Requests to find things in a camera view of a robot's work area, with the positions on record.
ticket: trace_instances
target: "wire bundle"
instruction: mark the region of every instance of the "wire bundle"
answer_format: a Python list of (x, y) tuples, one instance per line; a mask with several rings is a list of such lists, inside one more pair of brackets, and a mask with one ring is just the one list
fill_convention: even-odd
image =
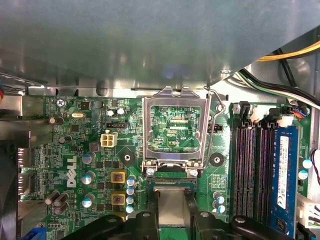
[(320, 101), (299, 88), (260, 81), (244, 68), (237, 72), (236, 75), (250, 88), (297, 100), (320, 110)]
[(313, 169), (314, 169), (314, 172), (315, 172), (315, 174), (316, 174), (316, 178), (317, 178), (317, 180), (318, 180), (318, 184), (320, 185), (319, 171), (318, 171), (318, 168), (317, 168), (317, 166), (316, 166), (316, 164), (315, 164), (315, 153), (316, 153), (316, 151), (317, 151), (317, 150), (315, 149), (315, 150), (313, 150), (313, 151), (311, 152), (310, 160), (311, 160), (311, 162), (312, 162)]
[(285, 54), (278, 54), (278, 55), (271, 55), (271, 56), (263, 56), (258, 61), (259, 62), (268, 62), (268, 61), (276, 61), (281, 59), (296, 59), (296, 58), (302, 58), (309, 55), (312, 55), (316, 52), (320, 51), (320, 41), (317, 41), (316, 43), (305, 47), (304, 49), (285, 53)]

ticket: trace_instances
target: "blue ram stick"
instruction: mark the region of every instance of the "blue ram stick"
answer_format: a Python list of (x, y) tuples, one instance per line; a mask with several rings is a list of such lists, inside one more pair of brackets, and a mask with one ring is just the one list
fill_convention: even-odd
[(274, 134), (269, 226), (292, 238), (296, 234), (299, 128), (279, 127)]

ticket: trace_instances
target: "white wire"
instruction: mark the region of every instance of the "white wire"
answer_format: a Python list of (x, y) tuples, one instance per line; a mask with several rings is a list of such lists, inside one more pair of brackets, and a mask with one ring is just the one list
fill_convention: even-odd
[[(250, 88), (254, 88), (253, 86), (251, 86), (238, 72), (235, 73), (235, 75), (242, 81), (244, 82), (248, 87)], [(274, 93), (275, 95), (278, 95), (278, 94), (282, 94), (282, 95), (285, 95), (287, 96), (289, 99), (295, 99), (295, 100), (298, 100), (300, 102), (303, 102), (305, 104), (308, 104), (316, 109), (319, 109), (320, 110), (320, 106), (319, 105), (316, 105), (315, 103), (313, 103), (312, 101), (302, 97), (302, 96), (299, 96), (297, 94), (294, 94), (294, 93), (290, 93), (290, 92), (286, 92), (286, 91), (279, 91), (279, 90), (273, 90), (273, 89), (267, 89), (268, 92), (272, 92)]]

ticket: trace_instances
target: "motherboard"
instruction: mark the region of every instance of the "motherboard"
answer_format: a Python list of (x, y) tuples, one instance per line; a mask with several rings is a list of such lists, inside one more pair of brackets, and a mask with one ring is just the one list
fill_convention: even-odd
[[(257, 214), (267, 208), (259, 197), (264, 195), (261, 185), (264, 183), (256, 176), (267, 174), (257, 170), (258, 165), (262, 170), (267, 168), (258, 159), (273, 159), (272, 156), (258, 158), (258, 152), (267, 152), (261, 151), (258, 145), (273, 144), (277, 138), (269, 138), (268, 134), (272, 133), (261, 125), (242, 126), (243, 116), (235, 111), (238, 103), (224, 101), (224, 104), (226, 110), (213, 123), (219, 102), (211, 102), (205, 128), (206, 168), (196, 176), (175, 167), (160, 168), (150, 178), (142, 170), (145, 123), (142, 99), (45, 96), (44, 118), (53, 127), (53, 141), (33, 148), (31, 166), (21, 168), (20, 174), (28, 178), (31, 187), (29, 192), (20, 194), (20, 199), (43, 200), (47, 204), (43, 224), (48, 240), (61, 239), (108, 214), (125, 221), (130, 214), (146, 210), (150, 186), (160, 182), (185, 183), (186, 179), (190, 179), (187, 184), (196, 192), (200, 211), (212, 212), (216, 218), (228, 222), (241, 210), (241, 214), (268, 224), (272, 214), (268, 217)], [(258, 105), (250, 103), (249, 108)], [(260, 105), (279, 109), (280, 117), (291, 116), (283, 111), (285, 104)], [(152, 106), (149, 119), (153, 135), (146, 143), (147, 148), (152, 152), (176, 154), (198, 151), (200, 118), (201, 109), (195, 106)], [(299, 132), (299, 162), (295, 167), (305, 171), (302, 161), (309, 154), (310, 118), (292, 117), (292, 125)], [(208, 149), (211, 133), (212, 145)], [(241, 165), (243, 172), (235, 169)], [(271, 178), (268, 184), (265, 182), (266, 189), (267, 185), (278, 184)], [(308, 181), (304, 179), (294, 192), (306, 196), (307, 189)], [(260, 206), (254, 205), (255, 198)], [(287, 226), (286, 231), (291, 226), (287, 222), (290, 219), (281, 220)], [(187, 239), (184, 227), (179, 224), (159, 224), (159, 234), (162, 240), (173, 239), (172, 236)]]

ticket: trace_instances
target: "mounting hole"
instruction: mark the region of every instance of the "mounting hole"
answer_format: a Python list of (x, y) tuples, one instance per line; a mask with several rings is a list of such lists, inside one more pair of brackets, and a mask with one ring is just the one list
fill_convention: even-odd
[(225, 157), (221, 153), (215, 152), (211, 154), (209, 161), (212, 166), (220, 167), (222, 164), (224, 164)]

